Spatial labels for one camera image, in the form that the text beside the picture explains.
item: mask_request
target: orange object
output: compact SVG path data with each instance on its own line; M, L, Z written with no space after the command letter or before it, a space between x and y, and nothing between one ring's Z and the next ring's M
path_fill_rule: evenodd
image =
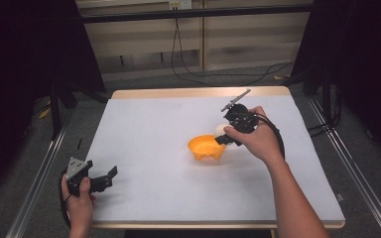
M188 147L197 161L204 157L213 157L219 159L225 150L225 145L218 145L214 140L214 135L203 135L191 139Z

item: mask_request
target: white table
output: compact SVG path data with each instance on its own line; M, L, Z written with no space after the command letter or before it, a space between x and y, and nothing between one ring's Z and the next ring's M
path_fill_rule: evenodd
M345 218L318 160L302 116L286 87L250 87L239 103L262 105L280 129L286 160L326 228ZM244 146L219 160L193 158L188 141L227 123L220 112L246 88L116 91L109 100L87 160L90 176L119 174L97 193L93 226L105 228L277 227L271 179Z

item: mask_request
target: black cable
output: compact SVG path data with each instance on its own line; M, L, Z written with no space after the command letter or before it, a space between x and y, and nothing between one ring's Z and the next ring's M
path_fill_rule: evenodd
M176 30L175 30L175 37L174 37L174 42L173 42L173 50L172 50L172 57L171 57L171 60L172 60L172 71L174 72L174 74L182 79L182 80L187 80L187 81L192 81L192 82L197 82L197 83L201 83L201 84L204 84L204 85L207 85L207 86L215 86L215 85L212 85L212 84L208 84L208 83L205 83L205 82L201 82L201 81L197 81L197 80L193 80L193 79L187 79L187 78L183 78L181 76L179 76L175 69L174 69L174 66L173 66L173 53L175 52L175 47L176 47L176 38L177 36L179 37L179 46L180 46L180 53L181 53L181 60L182 60L182 64L185 68L185 70L193 75L193 76L198 76L198 77L206 77L206 76L261 76L260 78L257 78L251 82L248 82L248 83L245 83L245 84L242 84L240 86L247 86L247 85L250 85L252 83L255 83L261 79L263 79L266 75L268 74L272 74L274 72L277 72L277 71L280 71L282 70L284 67L290 65L290 64L293 64L294 61L290 61L290 62L280 62L280 63L276 63L276 64L273 64L273 65L270 65L266 72L265 73L209 73L209 74L197 74L197 73L194 73L194 72L191 72L187 65L185 64L185 60L184 60L184 54L183 54L183 48L182 48L182 38L181 38L181 31L179 29L179 21L178 19L176 19ZM269 71L272 67L276 66L276 65L280 65L280 64L283 64L284 66L280 67L279 69L277 70L274 70L274 71Z
M314 130L314 129L318 129L318 128L321 128L321 127L324 127L324 126L326 126L327 124L320 124L320 125L317 125L317 126L313 126L313 127L311 127L311 128L308 128L308 131L312 131L312 130Z
M196 82L196 83L200 83L200 84L203 84L203 85L206 85L206 86L212 86L212 87L215 87L215 85L211 85L209 83L205 83L205 82L201 82L201 81L197 81L197 80L193 80L193 79L187 79L187 78L183 78L181 77L180 75L178 75L178 73L175 71L175 68L173 66L173 53L175 52L175 47L176 47L176 35L178 34L178 27L176 27L176 30L175 30L175 37L173 39L173 49L172 49L172 55L171 55L171 67L172 67L172 71L173 73L175 74L176 77L180 78L181 80L185 80L185 81L191 81L191 82Z
M274 123L272 123L272 121L270 121L268 119L268 117L266 117L262 114L258 114L258 113L256 113L255 115L258 116L259 120L261 120L262 122L267 124L272 129L275 137L277 138L278 145L280 146L281 155L283 155L283 158L285 160L286 159L286 150L284 149L284 142L283 142L283 138L281 137L280 130L278 130L278 128L274 125Z
M63 221L67 225L67 227L70 228L70 219L69 219L69 215L67 214L66 202L64 200L64 195L62 193L62 178L63 178L64 174L66 174L66 170L67 170L67 168L65 168L63 171L61 171L58 188L59 188L59 193L60 193L61 213L62 213Z
M311 134L311 138L313 138L313 137L315 137L315 136L318 136L318 135L320 135L320 134L322 134L322 133L324 133L324 132L326 132L326 131L328 131L329 129L325 129L325 130L321 130L321 131L319 131L319 132L316 132L316 133L314 133L314 134Z

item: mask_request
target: human hand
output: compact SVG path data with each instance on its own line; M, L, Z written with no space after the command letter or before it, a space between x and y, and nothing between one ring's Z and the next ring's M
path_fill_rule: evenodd
M261 106L249 110L266 117ZM231 138L241 142L255 157L266 164L278 157L282 157L280 146L272 129L261 120L254 132L250 134L240 133L231 126L224 127L224 132Z
M88 237L92 222L95 196L89 194L90 179L85 177L79 185L79 197L70 195L66 175L62 178L62 193L70 219L70 237Z

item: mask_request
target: gray floor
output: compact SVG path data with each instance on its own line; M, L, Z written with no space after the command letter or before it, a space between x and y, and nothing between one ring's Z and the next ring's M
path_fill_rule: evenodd
M263 70L265 68L244 68L226 70L225 72L262 72ZM280 75L285 74L288 72L280 71ZM243 85L253 80L253 77L239 76L195 78L188 74L183 75L183 78L203 80L203 82L212 85ZM268 76L252 85L277 85L280 82L280 80ZM173 75L134 80L113 80L106 83L107 95L116 89L197 86L204 85L185 81ZM308 99L303 95L302 85L293 85L290 89L305 119L307 128L317 125L318 119L312 111ZM72 113L72 118L67 125L63 143L24 230L24 237L65 237L68 233L59 211L58 177L71 155L76 155L81 159L85 158L105 107L104 104L95 102L84 95L77 94L76 97L78 99L77 107L71 111L63 111L63 115ZM38 109L43 103L46 103L46 100L37 104ZM341 121L336 130L376 194L381 198L381 145L379 142L369 139L366 133L367 128L345 104L342 105ZM6 236L19 207L23 204L49 148L51 136L51 117L38 119L38 115L34 115L32 126L20 148L19 156L11 165L11 170L0 181L0 237ZM76 148L79 140L82 142L81 149L78 151ZM331 236L381 237L381 227L358 192L327 135L321 134L313 137L313 142L334 193L341 193L345 197L345 200L340 202L340 206L346 217L346 225L342 229L331 230ZM123 237L123 235L121 230L95 229L92 231L92 237Z

